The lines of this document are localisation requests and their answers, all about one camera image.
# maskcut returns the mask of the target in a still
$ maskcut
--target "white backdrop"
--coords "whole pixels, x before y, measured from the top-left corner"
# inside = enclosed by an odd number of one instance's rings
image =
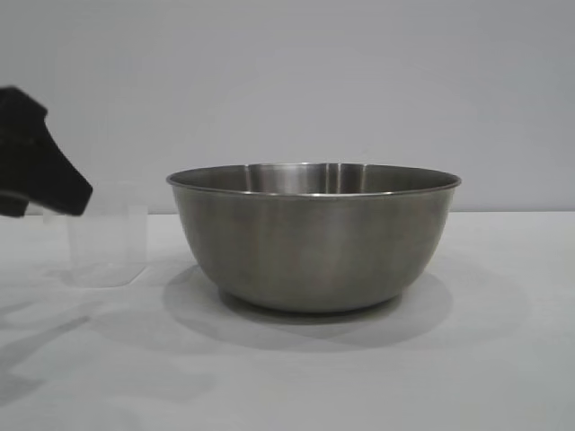
[[[331,161],[457,173],[455,209],[575,209],[573,0],[2,0],[0,85],[90,178]]]

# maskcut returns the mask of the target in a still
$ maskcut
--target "white table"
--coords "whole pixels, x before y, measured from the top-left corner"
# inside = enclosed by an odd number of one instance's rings
[[[66,231],[0,219],[0,429],[575,429],[575,213],[459,213],[378,310],[295,320],[219,297],[177,218],[131,286],[66,282]]]

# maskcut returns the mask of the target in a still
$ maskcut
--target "transparent cup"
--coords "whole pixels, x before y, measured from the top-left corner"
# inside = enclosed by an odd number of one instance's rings
[[[147,205],[129,182],[93,182],[80,217],[67,217],[71,275],[80,286],[129,284],[146,267]]]

